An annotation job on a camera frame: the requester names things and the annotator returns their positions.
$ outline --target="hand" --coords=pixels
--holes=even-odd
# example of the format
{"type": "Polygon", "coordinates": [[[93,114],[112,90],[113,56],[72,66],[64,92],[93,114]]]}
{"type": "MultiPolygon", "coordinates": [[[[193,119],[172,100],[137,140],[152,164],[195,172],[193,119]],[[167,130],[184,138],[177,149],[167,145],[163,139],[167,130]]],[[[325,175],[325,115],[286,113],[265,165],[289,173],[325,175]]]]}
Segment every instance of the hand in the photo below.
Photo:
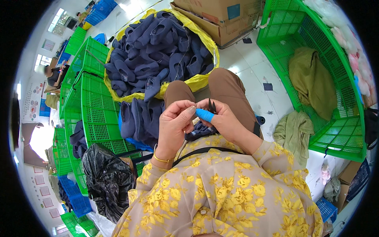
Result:
{"type": "MultiPolygon", "coordinates": [[[[262,144],[262,139],[247,130],[236,118],[229,105],[211,99],[215,104],[217,114],[213,116],[211,123],[200,119],[208,127],[215,126],[224,138],[239,146],[247,154],[253,154],[262,144]]],[[[208,109],[209,99],[197,103],[197,108],[208,109]]]]}
{"type": "Polygon", "coordinates": [[[161,160],[175,157],[184,141],[184,132],[193,131],[191,117],[196,112],[196,104],[189,100],[172,103],[159,118],[159,138],[155,155],[161,160]]]}

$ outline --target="woman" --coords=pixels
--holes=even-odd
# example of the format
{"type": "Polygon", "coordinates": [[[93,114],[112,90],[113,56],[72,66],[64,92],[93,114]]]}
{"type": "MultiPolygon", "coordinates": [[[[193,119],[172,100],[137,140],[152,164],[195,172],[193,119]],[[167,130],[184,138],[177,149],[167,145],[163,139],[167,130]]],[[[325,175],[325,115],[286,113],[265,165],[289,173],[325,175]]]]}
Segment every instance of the woman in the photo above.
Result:
{"type": "Polygon", "coordinates": [[[69,69],[69,67],[70,65],[62,65],[56,68],[51,68],[49,65],[39,65],[38,71],[40,73],[45,74],[45,76],[47,77],[47,84],[49,86],[53,86],[59,89],[62,85],[64,76],[66,75],[66,72],[69,69]]]}
{"type": "Polygon", "coordinates": [[[217,114],[211,124],[202,122],[220,135],[180,149],[196,108],[207,109],[208,99],[196,104],[184,82],[170,83],[158,147],[129,191],[130,206],[114,236],[321,236],[320,210],[304,180],[308,171],[291,152],[253,133],[254,112],[234,73],[217,68],[208,80],[217,114]],[[216,148],[204,152],[209,147],[216,148]]]}

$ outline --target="yellow plastic sack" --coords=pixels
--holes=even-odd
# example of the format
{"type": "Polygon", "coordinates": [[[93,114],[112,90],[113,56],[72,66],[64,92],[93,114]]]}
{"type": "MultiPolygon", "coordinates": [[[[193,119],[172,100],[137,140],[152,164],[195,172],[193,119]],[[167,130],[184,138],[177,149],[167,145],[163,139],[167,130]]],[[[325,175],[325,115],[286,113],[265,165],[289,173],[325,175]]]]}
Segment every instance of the yellow plastic sack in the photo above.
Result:
{"type": "MultiPolygon", "coordinates": [[[[205,31],[203,31],[198,25],[196,25],[193,21],[191,21],[190,19],[188,19],[182,13],[180,13],[178,11],[175,11],[173,9],[164,9],[163,11],[171,12],[172,14],[174,14],[174,16],[183,23],[183,26],[187,27],[188,29],[190,29],[192,32],[194,32],[195,34],[197,34],[200,37],[201,41],[204,43],[204,45],[207,47],[207,49],[213,54],[213,63],[215,65],[214,68],[218,68],[219,67],[220,55],[218,53],[217,46],[214,43],[214,41],[212,40],[212,38],[205,31]]],[[[147,16],[149,16],[152,13],[154,13],[154,16],[157,15],[157,11],[155,11],[154,9],[149,9],[146,12],[146,14],[142,17],[142,19],[146,18],[147,16]]],[[[117,36],[116,36],[117,40],[120,40],[125,35],[125,29],[127,27],[128,26],[124,27],[117,34],[117,36]]],[[[108,53],[108,57],[106,59],[107,62],[110,59],[111,52],[113,51],[113,49],[114,48],[111,47],[111,50],[108,53]]],[[[208,84],[208,76],[209,76],[210,73],[211,72],[209,72],[207,75],[199,75],[199,74],[195,75],[194,77],[192,77],[192,78],[188,79],[187,81],[185,81],[185,83],[191,88],[191,90],[193,92],[198,91],[199,89],[205,87],[208,84]]],[[[104,83],[108,87],[108,90],[111,93],[112,98],[113,98],[114,101],[118,101],[118,102],[122,102],[122,101],[132,102],[133,98],[143,99],[144,96],[145,96],[144,93],[134,93],[134,94],[131,94],[130,96],[125,96],[125,97],[122,97],[122,98],[118,97],[118,95],[116,94],[116,92],[112,89],[111,81],[109,80],[108,75],[105,72],[105,70],[104,70],[104,83]]],[[[156,94],[155,98],[163,99],[163,96],[164,96],[164,93],[166,92],[168,84],[169,83],[166,83],[166,84],[163,84],[161,86],[161,90],[159,91],[158,94],[156,94]]]]}

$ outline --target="blue plastic crate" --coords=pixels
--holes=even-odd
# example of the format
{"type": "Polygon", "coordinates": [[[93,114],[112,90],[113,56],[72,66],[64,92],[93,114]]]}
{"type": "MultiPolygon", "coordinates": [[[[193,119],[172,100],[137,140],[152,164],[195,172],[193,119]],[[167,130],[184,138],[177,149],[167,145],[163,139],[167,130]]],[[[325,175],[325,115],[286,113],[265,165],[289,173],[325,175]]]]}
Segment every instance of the blue plastic crate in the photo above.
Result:
{"type": "Polygon", "coordinates": [[[58,176],[58,179],[69,197],[75,215],[79,218],[90,213],[92,207],[89,203],[89,199],[81,194],[78,184],[74,184],[73,181],[69,180],[67,175],[58,176]]]}
{"type": "Polygon", "coordinates": [[[335,222],[337,219],[337,208],[331,204],[328,200],[326,200],[324,197],[321,197],[317,202],[316,205],[320,209],[321,217],[323,218],[323,222],[327,221],[329,218],[332,221],[332,223],[335,222]]]}
{"type": "Polygon", "coordinates": [[[350,183],[346,201],[350,202],[363,189],[368,181],[368,178],[370,177],[370,172],[370,167],[365,159],[360,165],[354,179],[350,183]]]}
{"type": "Polygon", "coordinates": [[[102,20],[107,18],[113,9],[117,6],[117,3],[113,0],[101,0],[92,8],[91,14],[86,17],[86,22],[91,25],[97,25],[102,20]]]}

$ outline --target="olive green cloth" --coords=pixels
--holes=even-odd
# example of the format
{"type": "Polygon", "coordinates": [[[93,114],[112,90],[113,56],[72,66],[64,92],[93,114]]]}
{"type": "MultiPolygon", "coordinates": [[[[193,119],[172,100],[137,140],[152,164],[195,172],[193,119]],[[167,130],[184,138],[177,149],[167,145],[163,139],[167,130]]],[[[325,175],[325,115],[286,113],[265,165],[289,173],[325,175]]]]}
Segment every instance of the olive green cloth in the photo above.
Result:
{"type": "Polygon", "coordinates": [[[284,116],[273,133],[276,143],[293,153],[301,168],[307,166],[309,158],[308,144],[310,135],[314,134],[313,123],[308,115],[294,111],[284,116]]]}
{"type": "Polygon", "coordinates": [[[306,47],[296,49],[288,71],[300,102],[311,105],[318,116],[329,121],[337,108],[337,95],[332,76],[320,62],[317,51],[306,47]]]}
{"type": "Polygon", "coordinates": [[[49,94],[46,96],[45,104],[46,104],[46,106],[57,110],[58,109],[58,101],[59,101],[58,95],[49,94]]]}

